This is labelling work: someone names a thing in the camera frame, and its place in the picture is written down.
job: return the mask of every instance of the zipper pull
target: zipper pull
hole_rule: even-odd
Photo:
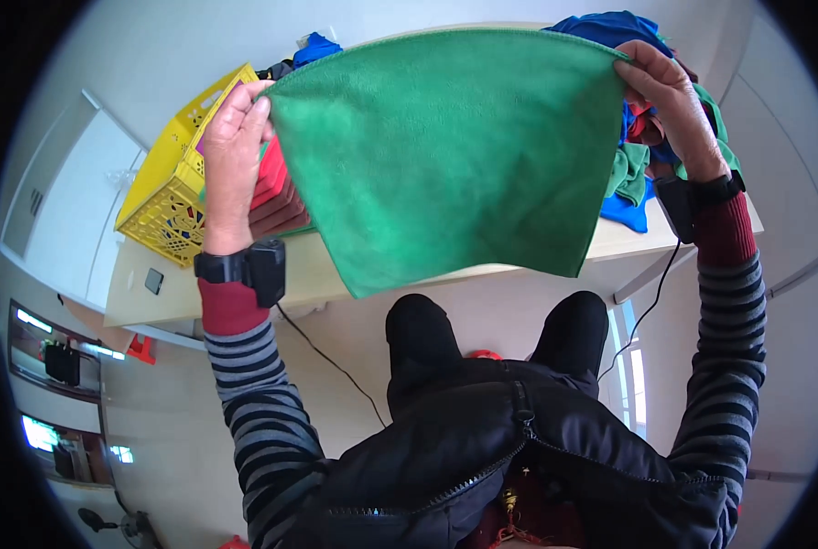
[[[516,389],[516,394],[519,396],[519,405],[520,409],[516,410],[513,417],[518,422],[522,422],[525,427],[522,429],[524,431],[525,437],[528,439],[533,439],[535,437],[534,431],[531,429],[531,422],[534,421],[534,411],[531,410],[530,405],[527,401],[527,395],[525,394],[525,386],[522,385],[521,381],[513,382]]]

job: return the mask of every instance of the smartphone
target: smartphone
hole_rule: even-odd
[[[146,289],[158,295],[158,291],[162,289],[162,280],[164,275],[155,269],[150,269],[146,274],[146,282],[143,284]]]

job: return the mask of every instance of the tiled floor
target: tiled floor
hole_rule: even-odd
[[[495,350],[523,358],[543,319],[579,289],[612,291],[653,258],[590,263],[578,280],[535,272],[495,275],[420,291],[449,314],[462,351]],[[346,368],[375,399],[385,422],[389,380],[384,318],[410,290],[363,301],[329,303],[297,320],[314,343]],[[327,456],[341,453],[381,429],[369,402],[344,374],[285,323],[276,325],[287,371],[298,386]],[[109,361],[102,375],[107,442],[131,448],[134,463],[114,463],[116,485],[130,509],[148,511],[163,541],[206,549],[246,533],[233,446],[223,423],[214,378],[204,353],[159,343],[157,363]]]

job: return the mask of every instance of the black pants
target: black pants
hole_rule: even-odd
[[[607,306],[601,298],[590,291],[577,291],[546,317],[530,361],[560,378],[596,383],[607,324]],[[423,393],[425,386],[469,361],[460,355],[446,312],[419,293],[394,303],[385,332],[390,344],[388,405],[392,416]]]

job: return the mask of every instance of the pile of cloths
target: pile of cloths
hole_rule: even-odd
[[[720,108],[711,95],[699,85],[699,77],[679,58],[678,51],[668,48],[658,30],[659,25],[630,11],[608,11],[584,16],[570,16],[544,31],[564,32],[616,48],[624,42],[640,39],[668,56],[683,69],[693,83],[696,94],[711,127],[723,158],[733,170],[741,171],[738,159],[726,145],[729,137]],[[645,203],[654,196],[653,179],[677,174],[687,178],[677,155],[668,144],[668,136],[651,104],[623,104],[623,125],[617,143],[607,193],[601,204],[601,217],[618,221],[639,233],[647,232]]]
[[[341,46],[317,32],[309,35],[308,45],[293,55],[257,72],[261,80],[280,80],[310,62],[342,51]],[[315,229],[305,203],[295,192],[284,163],[277,136],[260,150],[260,175],[249,211],[250,232],[256,239],[266,235],[297,235]]]

